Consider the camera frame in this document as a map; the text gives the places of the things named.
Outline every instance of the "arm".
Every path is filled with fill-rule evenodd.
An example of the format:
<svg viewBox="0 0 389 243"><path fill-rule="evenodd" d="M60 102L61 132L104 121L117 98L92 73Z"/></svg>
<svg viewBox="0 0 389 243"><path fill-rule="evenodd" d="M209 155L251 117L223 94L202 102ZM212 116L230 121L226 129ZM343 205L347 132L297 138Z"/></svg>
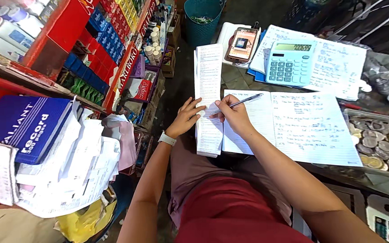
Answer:
<svg viewBox="0 0 389 243"><path fill-rule="evenodd" d="M287 201L301 214L320 242L384 242L354 215L325 185L273 146L250 123L244 104L232 95L216 101L222 113L215 115L250 146Z"/></svg>
<svg viewBox="0 0 389 243"><path fill-rule="evenodd" d="M199 98L191 102L192 98L190 97L178 110L178 116L165 131L165 134L175 139L188 131L200 118L200 115L196 115L196 113L206 108L206 106L195 108L201 100L202 98ZM117 243L156 241L157 206L163 190L171 149L171 145L159 142L149 159L134 191Z"/></svg>

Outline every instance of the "hand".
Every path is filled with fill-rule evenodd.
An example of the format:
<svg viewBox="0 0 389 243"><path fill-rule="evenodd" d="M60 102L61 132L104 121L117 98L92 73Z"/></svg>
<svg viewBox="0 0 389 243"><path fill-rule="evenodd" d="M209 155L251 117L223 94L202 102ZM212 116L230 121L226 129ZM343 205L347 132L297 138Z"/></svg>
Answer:
<svg viewBox="0 0 389 243"><path fill-rule="evenodd" d="M178 115L165 131L165 134L173 139L176 139L177 136L187 132L201 117L201 115L196 115L196 113L207 108L206 106L195 108L196 104L201 100L202 98L198 98L191 102L192 97L188 98L188 100L178 110Z"/></svg>
<svg viewBox="0 0 389 243"><path fill-rule="evenodd" d="M210 115L210 118L219 118L220 122L224 122L224 120L227 119L232 130L244 139L246 135L252 134L256 132L256 130L249 120L249 115L247 114L246 106L244 104L239 104L232 108L229 107L231 104L235 104L239 101L240 100L233 95L227 95L221 101L216 100L215 104L221 112Z"/></svg>

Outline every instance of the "pen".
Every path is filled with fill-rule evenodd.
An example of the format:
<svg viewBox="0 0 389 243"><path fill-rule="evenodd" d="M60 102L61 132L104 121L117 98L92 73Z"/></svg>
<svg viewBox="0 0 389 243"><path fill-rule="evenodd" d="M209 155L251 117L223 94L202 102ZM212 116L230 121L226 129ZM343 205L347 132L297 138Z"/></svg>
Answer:
<svg viewBox="0 0 389 243"><path fill-rule="evenodd" d="M241 103L244 103L246 101L254 100L254 99L258 98L258 97L261 97L262 95L263 95L263 93L259 93L257 95L253 95L251 97L248 97L248 98L245 98L243 100L240 100L239 102L237 102L235 104L231 104L229 107L232 108L232 107L237 106L237 105L239 105ZM218 114L220 112L221 112L220 109L219 110L215 110L211 115L215 115L215 114Z"/></svg>

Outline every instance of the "smartphone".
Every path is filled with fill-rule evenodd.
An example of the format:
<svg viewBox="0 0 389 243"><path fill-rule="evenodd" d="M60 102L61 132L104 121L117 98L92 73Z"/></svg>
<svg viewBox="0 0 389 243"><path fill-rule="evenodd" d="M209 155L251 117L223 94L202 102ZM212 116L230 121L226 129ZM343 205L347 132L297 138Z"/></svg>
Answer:
<svg viewBox="0 0 389 243"><path fill-rule="evenodd" d="M230 61L248 62L251 52L254 51L257 29L238 28L233 36L232 44L229 46L226 58Z"/></svg>

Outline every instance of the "red shirt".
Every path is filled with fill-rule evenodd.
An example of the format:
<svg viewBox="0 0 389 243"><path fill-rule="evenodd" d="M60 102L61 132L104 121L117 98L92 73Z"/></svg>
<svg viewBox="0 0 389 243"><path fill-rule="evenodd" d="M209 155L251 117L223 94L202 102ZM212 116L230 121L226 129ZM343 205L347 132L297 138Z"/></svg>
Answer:
<svg viewBox="0 0 389 243"><path fill-rule="evenodd" d="M312 243L248 182L221 176L207 179L188 197L175 242Z"/></svg>

